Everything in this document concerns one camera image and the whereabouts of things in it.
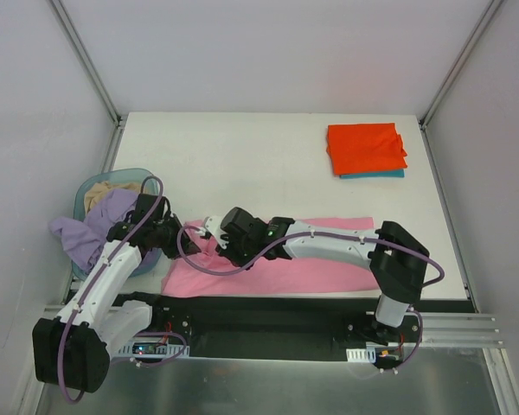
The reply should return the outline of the pink t shirt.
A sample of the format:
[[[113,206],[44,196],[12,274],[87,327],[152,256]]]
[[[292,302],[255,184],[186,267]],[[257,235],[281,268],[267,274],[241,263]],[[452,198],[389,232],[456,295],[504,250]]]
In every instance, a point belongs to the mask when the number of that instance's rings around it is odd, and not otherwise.
[[[305,219],[314,226],[347,230],[372,230],[372,217]],[[211,271],[232,271],[235,267],[215,251],[213,239],[189,232],[200,252],[190,259]],[[162,294],[169,297],[269,296],[286,294],[326,294],[371,291],[377,288],[375,277],[358,266],[322,259],[259,259],[249,271],[228,277],[200,272],[183,259],[176,259],[162,281]]]

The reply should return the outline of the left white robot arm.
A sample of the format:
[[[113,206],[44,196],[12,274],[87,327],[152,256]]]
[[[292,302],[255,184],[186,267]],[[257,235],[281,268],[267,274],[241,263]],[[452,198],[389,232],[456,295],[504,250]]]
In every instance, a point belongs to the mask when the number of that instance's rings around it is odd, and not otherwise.
[[[166,197],[141,194],[134,210],[108,231],[98,262],[71,300],[55,317],[43,317],[34,326],[37,380],[62,390],[94,393],[114,355],[134,335],[163,331],[164,313],[147,303],[130,300],[110,311],[125,281],[154,249],[170,259],[199,251]]]

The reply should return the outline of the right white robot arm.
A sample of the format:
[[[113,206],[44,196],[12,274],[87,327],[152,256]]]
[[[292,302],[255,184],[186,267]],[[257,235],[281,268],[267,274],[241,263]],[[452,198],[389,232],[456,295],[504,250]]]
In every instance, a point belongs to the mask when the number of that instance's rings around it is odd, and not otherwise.
[[[346,230],[286,217],[265,222],[235,207],[224,217],[206,218],[198,233],[215,241],[220,256],[244,269],[263,258],[322,259],[371,271],[381,291],[372,330],[386,342],[401,333],[408,309],[420,299],[430,258],[410,232],[388,220],[375,230]]]

